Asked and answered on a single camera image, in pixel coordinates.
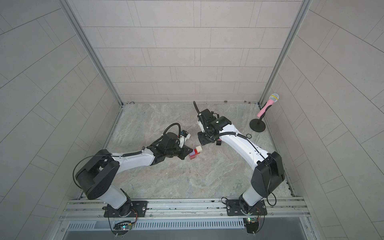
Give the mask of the long red lego brick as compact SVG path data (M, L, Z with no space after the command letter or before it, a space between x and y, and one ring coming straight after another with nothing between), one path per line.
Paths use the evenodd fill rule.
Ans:
M192 159L196 158L197 155L199 155L199 154L200 154L200 153L197 154L197 153L195 152L195 155L194 155L194 156L190 156L190 155L189 155L189 156L190 156L190 159L192 160Z

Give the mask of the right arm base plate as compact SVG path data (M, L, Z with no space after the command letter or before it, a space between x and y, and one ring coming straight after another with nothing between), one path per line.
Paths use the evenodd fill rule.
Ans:
M258 201L253 206L248 205L244 200L224 200L228 216L266 216L268 214L264 200Z

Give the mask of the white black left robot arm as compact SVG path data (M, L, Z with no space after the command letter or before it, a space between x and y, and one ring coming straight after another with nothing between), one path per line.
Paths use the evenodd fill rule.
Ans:
M88 162L76 174L73 173L73 180L89 200L102 200L126 216L133 204L123 190L113 186L116 175L138 167L154 166L166 158L184 160L194 151L186 146L190 136L179 123L173 123L157 140L140 151L113 154L106 149L100 150L85 158Z

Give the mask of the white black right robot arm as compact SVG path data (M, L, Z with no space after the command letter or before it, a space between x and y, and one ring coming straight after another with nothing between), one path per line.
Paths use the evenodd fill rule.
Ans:
M253 214L257 209L256 204L267 199L285 180L282 157L277 152L269 153L252 143L226 117L217 118L208 109L200 111L196 102L193 104L201 128L198 132L200 144L204 146L220 140L243 157L254 171L250 187L239 197L243 214Z

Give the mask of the cream lego brick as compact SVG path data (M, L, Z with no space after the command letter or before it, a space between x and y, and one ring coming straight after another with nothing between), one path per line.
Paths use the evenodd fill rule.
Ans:
M198 153L200 153L200 152L202 152L203 151L203 149L202 149L202 146L197 146L196 148L195 148L195 152L198 154Z

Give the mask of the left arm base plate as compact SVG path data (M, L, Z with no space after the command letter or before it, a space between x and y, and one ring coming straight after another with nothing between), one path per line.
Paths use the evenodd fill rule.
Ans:
M133 218L144 217L148 207L148 201L127 201L120 208L114 209L111 205L107 204L103 207L105 210L105 218Z

